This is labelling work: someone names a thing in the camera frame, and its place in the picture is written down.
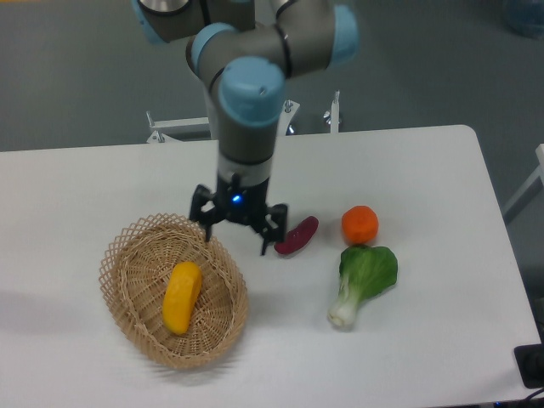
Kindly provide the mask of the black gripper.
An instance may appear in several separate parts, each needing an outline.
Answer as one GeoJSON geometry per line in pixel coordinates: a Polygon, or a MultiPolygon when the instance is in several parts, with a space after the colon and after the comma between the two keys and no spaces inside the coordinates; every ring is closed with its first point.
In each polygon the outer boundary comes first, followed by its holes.
{"type": "Polygon", "coordinates": [[[288,205],[267,205],[269,180],[252,186],[217,178],[217,189],[212,193],[205,185],[198,184],[190,205],[190,221],[201,226],[205,242],[212,238],[213,226],[224,220],[251,226],[263,243],[260,255],[266,254],[269,245],[286,239],[288,205]]]}

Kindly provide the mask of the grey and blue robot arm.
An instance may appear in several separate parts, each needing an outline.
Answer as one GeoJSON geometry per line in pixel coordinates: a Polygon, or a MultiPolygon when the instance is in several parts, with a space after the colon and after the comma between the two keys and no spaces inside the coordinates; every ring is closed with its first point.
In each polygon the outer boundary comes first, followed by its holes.
{"type": "Polygon", "coordinates": [[[274,1],[260,26],[252,1],[135,1],[152,42],[186,39],[186,59],[207,96],[218,141],[217,188],[195,189],[190,219],[206,233],[245,225],[264,245],[285,240],[288,207],[267,191],[286,82],[351,60],[360,46],[353,10],[329,1],[274,1]]]}

